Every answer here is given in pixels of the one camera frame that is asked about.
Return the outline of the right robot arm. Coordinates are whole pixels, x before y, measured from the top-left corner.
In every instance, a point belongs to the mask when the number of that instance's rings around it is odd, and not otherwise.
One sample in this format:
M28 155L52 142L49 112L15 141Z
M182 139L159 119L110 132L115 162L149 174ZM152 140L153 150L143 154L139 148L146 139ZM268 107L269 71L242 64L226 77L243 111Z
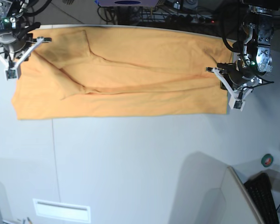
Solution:
M29 25L28 18L43 12L51 1L29 12L36 3L36 0L0 0L0 61L5 66L7 80L19 79L21 64L28 61L32 52L42 43L52 41L49 37L33 37L32 32L39 29L41 23L33 22Z

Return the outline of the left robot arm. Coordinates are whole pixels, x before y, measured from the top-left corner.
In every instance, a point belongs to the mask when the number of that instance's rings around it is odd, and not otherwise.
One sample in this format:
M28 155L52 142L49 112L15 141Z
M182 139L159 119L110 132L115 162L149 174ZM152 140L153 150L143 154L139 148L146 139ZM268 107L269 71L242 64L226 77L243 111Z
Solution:
M236 12L237 39L230 45L224 22ZM238 58L232 63L217 63L206 71L216 75L220 87L230 95L229 107L243 110L246 97L257 87L273 84L265 79L272 72L271 40L274 34L273 14L276 5L266 0L237 0L222 7L219 27L224 45Z

